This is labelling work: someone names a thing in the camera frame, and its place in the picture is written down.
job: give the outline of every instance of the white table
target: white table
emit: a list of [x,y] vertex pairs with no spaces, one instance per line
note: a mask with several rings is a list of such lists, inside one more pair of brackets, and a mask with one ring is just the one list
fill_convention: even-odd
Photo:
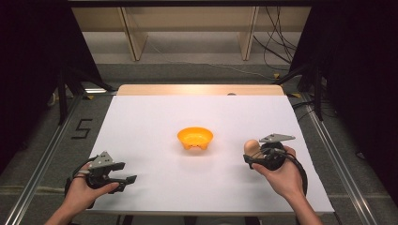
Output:
[[[176,137],[186,127],[210,129],[207,150],[185,150]],[[131,215],[262,216],[293,213],[267,180],[243,160],[243,144],[271,133],[294,135],[308,175],[307,198],[331,213],[298,121],[286,96],[116,96],[92,156],[108,151],[126,162],[113,178],[138,175],[124,192],[97,199],[91,212]]]

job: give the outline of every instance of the brown egg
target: brown egg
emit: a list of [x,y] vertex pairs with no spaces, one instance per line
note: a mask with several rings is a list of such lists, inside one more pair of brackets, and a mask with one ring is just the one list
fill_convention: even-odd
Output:
[[258,143],[257,140],[248,140],[245,142],[245,145],[243,146],[243,149],[245,151],[245,155],[253,158],[263,158],[264,156],[262,154],[259,154],[260,152],[260,143]]

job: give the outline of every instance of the hand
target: hand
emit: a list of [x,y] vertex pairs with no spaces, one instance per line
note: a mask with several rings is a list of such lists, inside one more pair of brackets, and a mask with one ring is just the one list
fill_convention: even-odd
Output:
[[[288,146],[284,146],[287,153],[296,156],[296,151]],[[298,194],[304,195],[302,180],[296,165],[286,159],[283,166],[276,171],[270,171],[260,164],[254,163],[252,167],[264,175],[276,193],[288,198]]]
[[[87,170],[88,164],[82,167]],[[98,189],[92,189],[85,182],[85,175],[78,173],[70,184],[69,191],[62,205],[56,210],[46,224],[68,224],[79,213],[83,212],[99,196],[111,192],[119,183],[111,183]]]

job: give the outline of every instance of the finger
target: finger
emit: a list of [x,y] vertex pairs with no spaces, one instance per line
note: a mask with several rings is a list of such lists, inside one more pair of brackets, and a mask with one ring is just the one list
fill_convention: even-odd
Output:
[[114,189],[116,189],[118,186],[119,186],[119,183],[113,182],[104,187],[98,188],[98,189],[96,189],[96,195],[99,197],[101,195],[109,193],[109,192],[113,191]]
[[255,169],[260,174],[264,175],[265,177],[267,177],[271,173],[269,169],[257,163],[253,163],[252,167],[253,169]]
[[293,149],[293,148],[291,148],[289,146],[286,146],[286,145],[284,145],[283,148],[284,148],[284,150],[286,150],[287,153],[292,154],[294,157],[296,156],[296,150],[295,149]]

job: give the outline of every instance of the bowl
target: bowl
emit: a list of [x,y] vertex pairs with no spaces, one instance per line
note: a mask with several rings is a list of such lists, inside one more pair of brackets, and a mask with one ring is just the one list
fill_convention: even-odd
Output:
[[186,150],[193,147],[206,150],[213,139],[213,133],[203,127],[186,127],[178,132],[177,137]]

